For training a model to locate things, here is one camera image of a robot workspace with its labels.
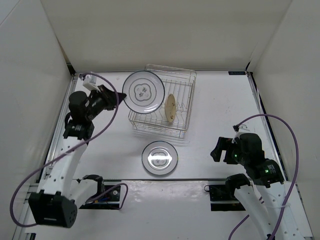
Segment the white plate green rim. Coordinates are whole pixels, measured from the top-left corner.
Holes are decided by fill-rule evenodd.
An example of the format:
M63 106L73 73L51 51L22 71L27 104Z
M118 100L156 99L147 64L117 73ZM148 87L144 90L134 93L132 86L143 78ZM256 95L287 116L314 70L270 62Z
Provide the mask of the white plate green rim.
M124 103L133 112L150 114L162 105L165 98L163 81L155 73L140 70L130 74L123 83Z
M167 141L153 141L141 153L141 162L146 171L155 176L170 174L178 165L176 148Z

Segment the beige wooden plate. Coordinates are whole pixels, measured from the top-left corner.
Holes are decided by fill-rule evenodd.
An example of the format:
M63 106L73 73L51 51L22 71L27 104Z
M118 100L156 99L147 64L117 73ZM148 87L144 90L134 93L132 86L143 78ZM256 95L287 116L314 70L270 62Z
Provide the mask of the beige wooden plate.
M176 99L172 93L170 93L165 101L164 113L167 121L173 123L176 117Z

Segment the wire dish rack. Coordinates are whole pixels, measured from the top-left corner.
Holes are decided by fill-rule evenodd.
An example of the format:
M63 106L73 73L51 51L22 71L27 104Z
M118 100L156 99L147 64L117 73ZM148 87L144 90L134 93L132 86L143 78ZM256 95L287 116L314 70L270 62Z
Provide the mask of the wire dish rack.
M165 103L154 112L140 114L130 111L128 120L137 131L157 133L165 136L183 138L188 131L197 72L191 69L147 64L145 70L156 74L163 82L165 99L172 94L175 98L176 114L173 122L165 116Z

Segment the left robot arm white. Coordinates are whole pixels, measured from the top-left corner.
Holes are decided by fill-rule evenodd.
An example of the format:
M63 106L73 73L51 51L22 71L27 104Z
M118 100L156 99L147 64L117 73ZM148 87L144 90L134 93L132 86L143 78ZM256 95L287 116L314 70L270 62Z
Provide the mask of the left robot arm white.
M125 98L125 93L114 92L104 85L91 90L73 92L68 100L69 113L64 123L61 158L38 192L30 194L28 204L36 225L71 228L78 209L97 202L106 195L103 177L85 175L71 188L80 159L88 147L94 131L93 119L102 111L114 110Z

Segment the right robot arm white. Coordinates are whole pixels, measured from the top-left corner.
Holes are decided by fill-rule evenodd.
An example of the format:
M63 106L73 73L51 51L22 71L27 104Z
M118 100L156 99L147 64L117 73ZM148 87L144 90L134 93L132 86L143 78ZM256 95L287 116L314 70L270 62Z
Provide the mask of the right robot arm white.
M230 200L241 203L262 240L304 239L287 199L290 192L280 166L265 157L257 134L238 132L233 138L220 136L210 155L215 162L244 167L245 173L227 177L224 193Z

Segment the blue label right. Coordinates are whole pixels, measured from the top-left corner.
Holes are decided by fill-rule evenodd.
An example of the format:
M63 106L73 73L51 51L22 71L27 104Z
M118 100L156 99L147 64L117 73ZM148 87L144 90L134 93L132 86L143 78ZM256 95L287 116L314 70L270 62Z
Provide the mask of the blue label right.
M243 76L246 75L245 71L228 71L230 76Z

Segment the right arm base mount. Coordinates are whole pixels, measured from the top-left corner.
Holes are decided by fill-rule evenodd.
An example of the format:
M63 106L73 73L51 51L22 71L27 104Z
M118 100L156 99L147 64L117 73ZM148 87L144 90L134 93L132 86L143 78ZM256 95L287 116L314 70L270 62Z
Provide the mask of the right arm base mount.
M242 212L243 205L230 195L227 187L222 184L205 185L204 191L209 193L210 210L212 212Z

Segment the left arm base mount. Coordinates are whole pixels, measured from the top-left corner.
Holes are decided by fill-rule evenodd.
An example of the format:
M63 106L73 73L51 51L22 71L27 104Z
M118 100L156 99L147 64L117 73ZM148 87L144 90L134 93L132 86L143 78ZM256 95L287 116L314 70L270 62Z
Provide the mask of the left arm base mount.
M82 210L119 210L121 190L124 187L118 184L104 183L104 190L107 191L98 200L83 204Z

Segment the aluminium table edge rail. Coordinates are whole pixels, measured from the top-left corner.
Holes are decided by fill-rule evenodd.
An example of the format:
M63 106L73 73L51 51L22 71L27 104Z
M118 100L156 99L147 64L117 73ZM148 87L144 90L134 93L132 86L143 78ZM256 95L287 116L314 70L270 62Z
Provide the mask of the aluminium table edge rail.
M65 115L67 114L68 111L68 99L70 94L75 90L76 84L77 84L77 77L75 74L71 75L70 82L68 84L66 93L64 95L64 99L61 105L61 109L58 115L57 123L52 135L51 143L46 155L46 158L43 162L43 164L47 164L48 162L52 161L55 158L56 155L56 150L59 142L59 138L62 134L63 128L64 128L64 120L65 120Z

